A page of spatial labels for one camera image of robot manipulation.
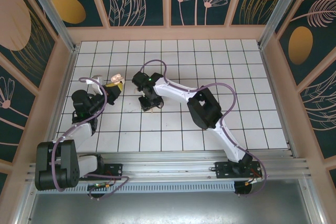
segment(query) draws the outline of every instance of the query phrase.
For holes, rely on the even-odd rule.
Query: gold circle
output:
[[[78,0],[51,0],[61,19],[71,24],[85,20],[86,12]]]
[[[313,34],[304,26],[296,28],[289,39],[289,59],[295,65],[300,65],[308,58],[313,47]]]
[[[23,49],[30,39],[31,24],[24,0],[0,0],[0,45],[12,51]]]

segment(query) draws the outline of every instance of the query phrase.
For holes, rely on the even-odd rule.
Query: black mounting plate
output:
[[[107,176],[122,176],[122,164],[104,164],[104,170],[102,173],[93,172],[92,174],[107,175]],[[92,181],[109,181],[109,178],[99,178],[99,177],[82,177],[79,180],[92,180]]]
[[[251,171],[253,170],[256,174],[262,177],[262,170],[260,163],[258,161],[252,161],[245,169],[243,174],[236,174],[232,172],[229,162],[216,162],[215,167],[212,171],[216,173],[217,178],[253,178],[255,174]]]

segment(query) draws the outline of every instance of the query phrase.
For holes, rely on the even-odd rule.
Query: cable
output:
[[[98,178],[113,178],[113,179],[125,178],[126,179],[123,183],[121,183],[119,186],[117,186],[116,189],[114,189],[112,192],[110,192],[108,194],[104,194],[103,196],[101,196],[99,198],[94,198],[92,196],[92,194],[91,194],[92,191],[96,189],[96,188],[92,187],[90,189],[90,191],[89,191],[89,196],[90,196],[91,199],[95,199],[97,201],[112,196],[116,191],[118,191],[123,185],[125,185],[130,180],[129,176],[107,176],[107,175],[98,175],[98,174],[90,174],[90,173],[88,173],[85,176],[88,176],[88,177],[98,177]]]
[[[104,105],[103,105],[102,108],[101,108],[96,114],[94,114],[93,116],[91,116],[91,117],[85,119],[84,121],[82,121],[82,122],[80,122],[80,123],[78,123],[78,124],[74,124],[70,129],[68,129],[65,133],[63,133],[63,135],[62,135],[62,136],[55,142],[54,147],[53,147],[53,149],[52,149],[52,153],[51,153],[51,173],[52,173],[52,175],[53,175],[54,185],[55,185],[55,187],[56,187],[56,189],[57,189],[58,191],[64,191],[64,190],[65,190],[64,188],[60,188],[60,187],[59,187],[58,182],[57,182],[57,178],[56,178],[56,171],[55,171],[55,155],[56,155],[56,149],[57,149],[58,144],[60,143],[61,140],[65,140],[66,137],[67,137],[71,132],[73,132],[74,129],[75,129],[76,127],[81,126],[82,124],[85,124],[85,123],[87,123],[88,121],[90,121],[90,120],[92,120],[92,119],[98,117],[98,116],[104,111],[105,106],[106,106],[106,104],[107,104],[107,94],[106,94],[106,91],[105,91],[104,87],[103,87],[98,81],[96,81],[95,79],[91,79],[91,78],[87,78],[87,77],[81,77],[81,78],[79,78],[79,81],[80,81],[80,82],[85,82],[85,80],[90,80],[90,81],[94,82],[95,84],[97,84],[97,85],[100,87],[100,89],[102,90],[102,92],[103,92],[103,94],[104,94],[104,98],[105,98],[105,100],[104,100]]]
[[[181,87],[179,87],[179,86],[176,86],[176,85],[174,85],[174,84],[172,84],[172,83],[170,83],[170,82],[168,81],[168,79],[167,79],[167,77],[166,77],[167,65],[166,65],[166,63],[165,63],[164,61],[162,61],[162,60],[150,60],[150,61],[147,61],[147,62],[141,67],[140,72],[144,69],[144,67],[145,67],[146,65],[148,65],[149,63],[154,62],[154,61],[161,62],[161,63],[164,65],[164,72],[163,72],[163,79],[164,79],[164,81],[165,81],[168,85],[170,85],[170,86],[172,86],[173,88],[176,88],[176,89],[178,89],[178,90],[181,90],[181,91],[184,91],[184,92],[190,92],[190,93],[193,93],[193,92],[199,92],[199,91],[201,91],[201,90],[203,90],[203,89],[206,89],[206,88],[209,88],[209,87],[211,87],[211,86],[225,86],[225,87],[227,87],[228,89],[230,89],[230,91],[232,92],[232,95],[233,95],[233,102],[232,102],[231,107],[230,107],[230,108],[223,114],[223,116],[220,118],[220,120],[219,120],[219,124],[220,124],[220,126],[221,126],[221,128],[222,128],[222,130],[223,130],[223,132],[224,132],[224,134],[225,134],[225,136],[229,139],[229,141],[230,141],[235,147],[237,147],[237,148],[240,149],[241,151],[243,151],[243,152],[245,152],[246,154],[248,154],[248,155],[250,155],[251,157],[253,157],[253,158],[254,158],[255,160],[257,160],[257,161],[260,163],[260,165],[262,166],[262,169],[264,170],[264,182],[263,182],[263,185],[261,186],[261,188],[260,188],[258,191],[254,192],[254,193],[252,193],[252,194],[249,194],[248,196],[255,195],[255,194],[261,192],[261,191],[263,190],[263,188],[265,187],[266,180],[267,180],[267,172],[266,172],[266,168],[265,168],[264,164],[261,162],[261,160],[260,160],[258,157],[256,157],[256,156],[253,155],[252,153],[250,153],[248,150],[245,150],[245,149],[241,148],[240,146],[237,146],[237,144],[236,144],[236,143],[231,139],[231,137],[227,134],[227,132],[226,132],[224,126],[223,126],[223,119],[224,119],[224,117],[225,117],[229,112],[231,112],[231,110],[233,109],[233,107],[235,106],[235,104],[236,104],[236,102],[237,102],[237,94],[236,94],[235,90],[234,90],[232,87],[230,87],[228,84],[220,83],[220,82],[211,83],[211,84],[208,84],[208,85],[205,85],[205,86],[203,86],[203,87],[200,87],[200,88],[198,88],[198,89],[193,89],[193,90],[188,90],[188,89],[184,89],[184,88],[181,88]]]

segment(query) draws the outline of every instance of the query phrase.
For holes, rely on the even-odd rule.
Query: enclosure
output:
[[[1,223],[336,222],[335,7],[335,0],[0,0]],[[238,198],[234,179],[216,178],[209,168],[226,153],[186,104],[164,99],[161,108],[141,109],[132,78],[154,59],[173,82],[235,90],[225,123],[265,165],[259,195]],[[164,70],[158,61],[144,67],[149,76]],[[118,73],[121,94],[76,149],[123,164],[129,183],[95,206],[84,196],[87,181],[63,193],[37,191],[37,145],[71,127],[75,91],[93,93],[79,78],[101,75],[107,84]],[[230,90],[210,91],[228,111]]]

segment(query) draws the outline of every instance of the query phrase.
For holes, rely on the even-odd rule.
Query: white grid floor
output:
[[[213,82],[232,86],[238,104],[225,122],[237,141],[249,150],[287,148],[280,119],[255,40],[147,40],[84,41],[81,43],[58,135],[71,126],[71,95],[79,89],[93,91],[80,77],[100,74],[105,80],[120,73],[126,82],[115,105],[107,105],[98,118],[97,133],[85,141],[79,153],[138,151],[222,150],[218,140],[192,121],[186,104],[164,98],[164,107],[142,112],[131,80],[152,59],[167,65],[167,77],[189,87]],[[163,72],[159,62],[144,68],[151,75]],[[211,87],[223,109],[233,96],[224,87]]]

